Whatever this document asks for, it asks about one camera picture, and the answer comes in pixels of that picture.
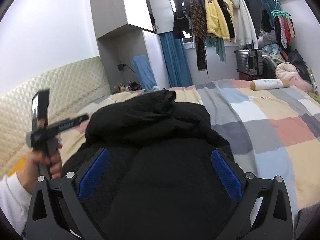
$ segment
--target checkered blanket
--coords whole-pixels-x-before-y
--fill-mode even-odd
[[[244,172],[259,178],[284,178],[293,218],[320,202],[320,105],[296,87],[252,91],[249,81],[220,80],[188,88],[172,88],[176,101],[202,104],[212,129],[231,146]],[[80,113],[123,102],[140,93],[100,98]],[[85,142],[86,124],[64,134],[65,163]],[[259,203],[252,212],[255,217]]]

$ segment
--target bed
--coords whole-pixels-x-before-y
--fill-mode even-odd
[[[320,105],[296,87],[252,91],[249,81],[220,80],[188,88],[171,88],[176,101],[202,104],[212,129],[229,141],[235,161],[260,178],[280,175],[287,186],[293,223],[298,211],[320,202]],[[102,97],[79,113],[123,102],[140,92]],[[85,142],[87,123],[65,134],[65,163]],[[252,211],[252,221],[262,199]]]
[[[91,114],[144,93],[110,96],[99,57],[63,66],[22,84],[0,98],[4,116],[0,123],[1,175],[7,174],[28,151],[25,133],[31,126],[31,99],[38,89],[46,87],[51,88],[51,122]],[[260,178],[273,179],[276,175],[284,178],[294,225],[298,211],[320,202],[320,105],[309,95],[296,87],[252,91],[250,82],[239,80],[170,90],[175,90],[176,101],[205,106],[212,129],[228,140],[234,159],[244,172],[251,171]],[[85,142],[87,124],[61,134],[63,163]],[[252,221],[260,203],[258,199]]]

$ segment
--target cabinet door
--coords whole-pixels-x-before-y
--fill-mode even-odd
[[[167,67],[164,61],[159,35],[143,31],[149,62],[160,88],[170,88]]]
[[[158,33],[172,32],[173,11],[170,0],[149,0]]]
[[[146,0],[123,0],[128,24],[152,31]]]

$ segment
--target power outlet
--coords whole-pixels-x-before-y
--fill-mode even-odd
[[[119,71],[122,71],[123,69],[124,69],[124,65],[123,65],[123,64],[119,64],[119,65],[118,65],[118,70],[119,70]]]

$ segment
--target quilted headboard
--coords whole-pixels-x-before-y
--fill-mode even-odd
[[[50,70],[0,96],[0,178],[28,151],[25,134],[31,130],[31,101],[46,88],[50,88],[49,123],[110,95],[100,57],[93,57]]]

